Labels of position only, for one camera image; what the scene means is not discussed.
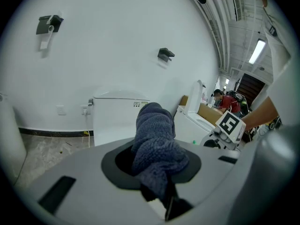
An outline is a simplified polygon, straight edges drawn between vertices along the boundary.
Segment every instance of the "person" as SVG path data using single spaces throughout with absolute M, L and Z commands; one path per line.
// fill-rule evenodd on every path
M 220 105 L 217 107 L 222 113 L 227 110 L 232 112 L 238 118 L 240 117 L 240 103 L 231 95 L 224 95 L 220 89 L 214 90 L 215 101 L 221 100 Z
M 288 111 L 286 104 L 282 102 L 289 100 L 293 93 L 297 92 L 293 86 L 288 85 L 298 82 L 299 55 L 297 53 L 299 44 L 297 36 L 274 0 L 262 0 L 262 3 L 267 18 L 264 31 L 272 54 L 273 84 L 267 91 L 267 98 L 260 106 L 242 118 L 246 124 L 246 130 L 275 119 L 278 112 L 280 112 L 283 124 L 295 125 L 300 122 L 298 101 L 295 100 L 289 104 L 290 110 Z

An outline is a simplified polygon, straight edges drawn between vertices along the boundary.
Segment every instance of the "wall socket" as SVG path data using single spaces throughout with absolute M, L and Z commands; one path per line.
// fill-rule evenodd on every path
M 56 111 L 58 115 L 66 115 L 64 105 L 56 105 Z
M 84 115 L 84 110 L 87 110 L 88 111 L 87 115 L 90 115 L 90 107 L 89 106 L 81 105 L 80 107 L 81 107 L 81 114 L 82 115 Z

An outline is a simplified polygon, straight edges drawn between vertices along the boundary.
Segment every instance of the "fluorescent light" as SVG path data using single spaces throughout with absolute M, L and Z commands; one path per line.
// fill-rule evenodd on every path
M 249 63 L 254 64 L 256 59 L 258 58 L 258 56 L 261 54 L 264 46 L 266 45 L 265 41 L 262 40 L 258 40 L 257 44 L 256 44 L 256 48 L 254 49 L 254 52 L 249 60 Z

